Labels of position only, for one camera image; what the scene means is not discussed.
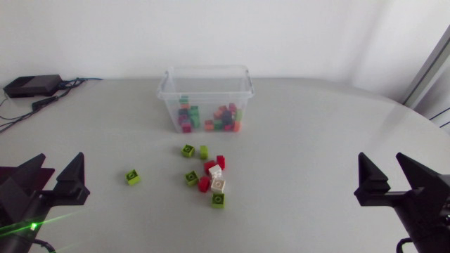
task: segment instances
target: black cable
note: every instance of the black cable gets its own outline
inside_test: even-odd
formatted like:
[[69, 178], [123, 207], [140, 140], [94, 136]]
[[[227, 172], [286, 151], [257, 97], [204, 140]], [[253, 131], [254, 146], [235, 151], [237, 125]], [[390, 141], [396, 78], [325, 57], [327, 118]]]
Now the black cable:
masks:
[[447, 122], [447, 123], [441, 125], [440, 127], [445, 127], [445, 126], [448, 125], [448, 124], [450, 124], [450, 122]]
[[437, 117], [437, 116], [441, 115], [442, 113], [444, 113], [444, 112], [446, 112], [446, 111], [448, 111], [448, 110], [450, 110], [450, 108], [447, 108], [447, 109], [445, 109], [445, 110], [441, 111], [440, 113], [436, 114], [435, 116], [433, 116], [433, 117], [429, 118], [429, 120], [431, 120], [431, 119], [434, 119], [435, 117]]
[[33, 243], [41, 245], [41, 247], [46, 248], [50, 253], [56, 253], [55, 248], [53, 248], [48, 242], [44, 242], [43, 240], [39, 239], [34, 239]]
[[32, 115], [38, 113], [42, 108], [45, 108], [47, 105], [50, 105], [50, 104], [58, 101], [59, 98], [62, 98], [64, 96], [68, 95], [70, 90], [72, 90], [73, 88], [77, 88], [78, 86], [80, 86], [82, 83], [84, 83], [87, 80], [102, 80], [102, 79], [101, 78], [76, 78], [76, 79], [73, 79], [70, 81], [62, 81], [61, 83], [58, 84], [58, 87], [60, 90], [67, 90], [67, 91], [62, 93], [59, 96], [45, 98], [43, 100], [33, 103], [33, 111], [26, 113], [24, 115], [21, 115], [21, 116], [12, 117], [12, 118], [3, 117], [0, 115], [0, 118], [2, 118], [2, 119], [14, 120], [13, 122], [8, 122], [8, 123], [0, 125], [0, 127], [6, 126], [5, 128], [0, 129], [0, 134], [5, 132], [10, 127], [12, 127], [14, 124], [17, 124], [18, 122], [21, 122], [24, 119], [27, 119], [27, 118], [31, 117]]
[[403, 244], [408, 243], [408, 242], [413, 242], [413, 241], [410, 238], [403, 238], [403, 239], [401, 239], [399, 241], [399, 243], [397, 244], [396, 252], [397, 253], [403, 253], [403, 249], [401, 247], [403, 246]]

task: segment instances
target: lime green lego brick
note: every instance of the lime green lego brick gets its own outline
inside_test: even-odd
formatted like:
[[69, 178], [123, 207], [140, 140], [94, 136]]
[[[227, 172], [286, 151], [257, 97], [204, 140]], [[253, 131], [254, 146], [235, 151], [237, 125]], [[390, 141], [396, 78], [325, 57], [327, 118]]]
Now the lime green lego brick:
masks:
[[200, 146], [200, 159], [208, 159], [208, 147], [205, 145]]
[[193, 128], [200, 127], [200, 119], [198, 118], [198, 115], [191, 116], [191, 124], [192, 124]]
[[180, 103], [189, 103], [189, 97], [186, 95], [182, 95], [179, 101]]
[[224, 208], [225, 207], [225, 194], [213, 193], [212, 194], [212, 207]]
[[222, 121], [220, 119], [215, 119], [213, 121], [214, 130], [221, 130], [223, 127]]
[[236, 121], [241, 121], [242, 120], [242, 109], [238, 109], [236, 111]]
[[188, 186], [194, 186], [195, 184], [198, 183], [198, 176], [195, 171], [187, 173], [186, 175], [184, 175], [184, 178]]
[[185, 157], [192, 157], [194, 155], [195, 148], [191, 145], [186, 144], [184, 148], [181, 150], [181, 154]]
[[127, 178], [128, 184], [131, 186], [141, 181], [141, 178], [139, 177], [139, 175], [135, 169], [128, 172], [126, 178]]

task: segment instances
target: transparent plastic container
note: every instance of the transparent plastic container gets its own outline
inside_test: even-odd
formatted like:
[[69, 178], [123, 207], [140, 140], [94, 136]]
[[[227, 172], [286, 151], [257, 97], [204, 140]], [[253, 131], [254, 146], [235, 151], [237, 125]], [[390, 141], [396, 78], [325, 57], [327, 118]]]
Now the transparent plastic container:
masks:
[[180, 133], [240, 131], [254, 94], [242, 65], [170, 67], [157, 90]]

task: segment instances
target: white table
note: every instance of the white table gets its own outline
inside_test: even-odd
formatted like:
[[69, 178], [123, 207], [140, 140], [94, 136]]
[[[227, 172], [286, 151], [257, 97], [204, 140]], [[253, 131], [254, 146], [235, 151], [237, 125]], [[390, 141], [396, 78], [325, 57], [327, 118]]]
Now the white table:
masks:
[[[44, 166], [56, 173], [46, 189], [85, 155], [86, 204], [54, 207], [38, 238], [57, 252], [394, 252], [407, 233], [393, 209], [359, 206], [357, 155], [365, 152], [393, 190], [408, 190], [396, 153], [450, 174], [449, 136], [362, 90], [253, 81], [237, 134], [176, 133], [156, 98], [157, 79], [90, 81], [0, 134], [2, 166], [47, 156]], [[7, 101], [0, 113], [27, 112], [37, 99]], [[200, 159], [181, 156], [186, 143], [226, 157], [225, 209], [184, 182], [185, 173], [203, 172]], [[135, 186], [124, 180], [131, 169], [142, 178]]]

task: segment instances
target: red lego brick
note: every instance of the red lego brick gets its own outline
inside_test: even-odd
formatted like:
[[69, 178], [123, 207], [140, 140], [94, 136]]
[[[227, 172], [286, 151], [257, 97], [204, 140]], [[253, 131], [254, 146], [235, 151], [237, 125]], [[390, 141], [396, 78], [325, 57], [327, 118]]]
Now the red lego brick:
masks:
[[222, 170], [225, 169], [225, 157], [223, 155], [217, 155], [217, 164], [222, 168]]
[[198, 182], [198, 190], [202, 193], [206, 193], [210, 188], [210, 178], [208, 176], [202, 176]]
[[183, 123], [183, 124], [181, 124], [181, 128], [183, 129], [183, 133], [191, 133], [192, 132], [191, 123]]
[[227, 124], [227, 125], [224, 126], [224, 130], [225, 131], [230, 131], [232, 129], [233, 129], [233, 125], [232, 124]]
[[216, 163], [215, 161], [213, 161], [213, 160], [204, 163], [204, 164], [203, 164], [203, 167], [205, 168], [205, 173], [206, 173], [207, 175], [209, 175], [209, 174], [210, 174], [209, 169], [210, 169], [211, 167], [216, 166], [216, 165], [217, 165], [217, 163]]
[[230, 109], [231, 112], [235, 112], [238, 109], [234, 103], [230, 103], [228, 108]]

